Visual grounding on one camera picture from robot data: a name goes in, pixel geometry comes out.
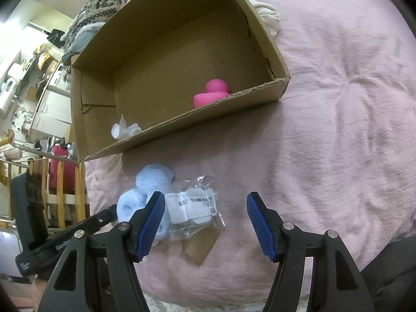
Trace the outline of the clear plastic bag with label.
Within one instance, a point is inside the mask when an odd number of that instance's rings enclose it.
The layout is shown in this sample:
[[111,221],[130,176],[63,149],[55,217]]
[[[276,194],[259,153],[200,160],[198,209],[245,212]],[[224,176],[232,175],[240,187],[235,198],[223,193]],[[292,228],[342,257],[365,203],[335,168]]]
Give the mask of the clear plastic bag with label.
[[161,239],[177,242],[209,227],[226,226],[213,176],[172,182],[159,190],[165,198],[165,212],[159,226]]

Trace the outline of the light blue plush toy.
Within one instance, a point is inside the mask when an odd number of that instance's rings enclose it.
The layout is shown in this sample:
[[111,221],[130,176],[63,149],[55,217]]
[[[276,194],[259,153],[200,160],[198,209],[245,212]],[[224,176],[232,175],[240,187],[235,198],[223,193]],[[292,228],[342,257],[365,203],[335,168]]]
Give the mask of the light blue plush toy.
[[145,166],[135,178],[135,186],[120,195],[116,213],[119,223],[129,222],[137,210],[146,207],[153,193],[173,181],[173,172],[161,164]]

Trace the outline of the beige silicone cup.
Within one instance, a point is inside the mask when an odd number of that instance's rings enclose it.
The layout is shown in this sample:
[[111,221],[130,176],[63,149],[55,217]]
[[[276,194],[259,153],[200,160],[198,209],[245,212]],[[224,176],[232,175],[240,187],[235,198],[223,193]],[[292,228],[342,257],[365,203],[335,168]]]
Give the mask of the beige silicone cup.
[[191,238],[182,241],[182,249],[186,257],[196,265],[202,265],[219,236],[218,229],[210,225]]

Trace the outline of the white soft toy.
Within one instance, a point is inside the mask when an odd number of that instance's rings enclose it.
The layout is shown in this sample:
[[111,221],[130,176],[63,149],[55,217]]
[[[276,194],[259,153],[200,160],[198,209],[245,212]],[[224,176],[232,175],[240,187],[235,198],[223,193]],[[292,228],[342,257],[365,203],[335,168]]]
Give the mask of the white soft toy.
[[134,123],[132,125],[127,125],[124,116],[121,116],[121,120],[115,123],[111,128],[111,136],[115,140],[124,140],[135,136],[142,132],[141,127]]

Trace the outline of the pink rubber duck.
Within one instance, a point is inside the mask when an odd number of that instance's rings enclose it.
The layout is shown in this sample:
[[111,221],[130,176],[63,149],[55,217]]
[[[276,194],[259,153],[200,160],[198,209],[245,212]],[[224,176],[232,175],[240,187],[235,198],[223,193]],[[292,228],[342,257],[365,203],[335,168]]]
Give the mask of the pink rubber duck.
[[205,91],[196,94],[192,101],[194,108],[201,108],[230,95],[229,86],[224,80],[213,79],[207,82],[205,85]]

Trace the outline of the yellow wooden chair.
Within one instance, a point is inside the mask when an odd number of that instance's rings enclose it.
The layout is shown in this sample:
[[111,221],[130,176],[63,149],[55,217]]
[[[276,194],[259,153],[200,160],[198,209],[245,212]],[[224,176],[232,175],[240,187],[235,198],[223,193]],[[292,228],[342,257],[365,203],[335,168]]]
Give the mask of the yellow wooden chair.
[[84,170],[72,156],[57,156],[21,144],[11,129],[1,136],[1,183],[10,191],[11,180],[23,173],[41,178],[43,214],[51,234],[87,218]]

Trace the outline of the pink duvet cover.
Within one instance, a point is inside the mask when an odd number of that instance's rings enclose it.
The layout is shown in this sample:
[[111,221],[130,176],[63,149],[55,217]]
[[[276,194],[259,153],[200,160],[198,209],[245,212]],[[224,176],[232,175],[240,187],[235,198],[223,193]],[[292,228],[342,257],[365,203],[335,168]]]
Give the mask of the pink duvet cover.
[[415,37],[391,0],[258,0],[281,14],[280,101],[85,165],[90,210],[148,164],[212,176],[224,226],[202,265],[160,243],[136,265],[152,311],[261,311],[276,265],[246,196],[299,228],[337,231],[359,268],[415,219]]

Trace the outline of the white kitchen cabinet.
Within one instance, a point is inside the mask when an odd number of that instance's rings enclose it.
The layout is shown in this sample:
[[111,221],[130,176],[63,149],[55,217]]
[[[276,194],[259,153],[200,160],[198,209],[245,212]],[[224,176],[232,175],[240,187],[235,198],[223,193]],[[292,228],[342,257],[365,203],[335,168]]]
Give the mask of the white kitchen cabinet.
[[29,129],[29,142],[35,143],[51,136],[68,140],[72,117],[70,84],[64,80],[65,76],[64,66],[59,62],[40,94]]

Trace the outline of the brown cardboard box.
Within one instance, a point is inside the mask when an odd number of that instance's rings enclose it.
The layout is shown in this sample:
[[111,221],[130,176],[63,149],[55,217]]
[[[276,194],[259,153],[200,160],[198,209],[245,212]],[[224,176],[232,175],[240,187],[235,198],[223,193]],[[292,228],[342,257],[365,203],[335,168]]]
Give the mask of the brown cardboard box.
[[[231,95],[194,108],[213,79]],[[248,0],[132,0],[72,60],[72,127],[80,161],[276,101],[290,75]],[[142,132],[115,140],[124,116]]]

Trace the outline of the blue cushion under blanket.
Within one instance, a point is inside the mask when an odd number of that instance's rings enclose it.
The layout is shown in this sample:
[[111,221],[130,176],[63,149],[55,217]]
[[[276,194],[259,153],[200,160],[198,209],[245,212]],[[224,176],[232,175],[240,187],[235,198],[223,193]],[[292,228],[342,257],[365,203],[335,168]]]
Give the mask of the blue cushion under blanket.
[[74,38],[68,49],[64,50],[62,62],[65,66],[71,65],[71,58],[80,54],[91,39],[98,33],[103,23],[91,23],[83,26]]

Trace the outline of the white cloth beside box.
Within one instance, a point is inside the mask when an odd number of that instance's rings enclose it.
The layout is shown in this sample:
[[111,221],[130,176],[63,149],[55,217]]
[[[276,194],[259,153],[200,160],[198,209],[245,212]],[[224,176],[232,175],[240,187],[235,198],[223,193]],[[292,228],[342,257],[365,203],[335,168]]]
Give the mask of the white cloth beside box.
[[248,1],[252,4],[252,6],[255,8],[255,11],[260,16],[262,24],[269,33],[270,37],[275,39],[281,29],[281,16],[279,12],[277,12],[277,10],[271,4],[257,0]]

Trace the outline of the patterned knit blanket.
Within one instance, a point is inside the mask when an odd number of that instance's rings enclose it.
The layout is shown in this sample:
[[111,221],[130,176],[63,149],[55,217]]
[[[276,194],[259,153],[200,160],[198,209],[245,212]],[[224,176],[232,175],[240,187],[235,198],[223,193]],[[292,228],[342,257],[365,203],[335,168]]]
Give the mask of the patterned knit blanket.
[[70,45],[75,41],[77,33],[82,27],[93,23],[106,23],[118,12],[128,0],[87,0],[81,12],[77,14],[70,24],[68,31],[62,36],[63,51],[68,52]]

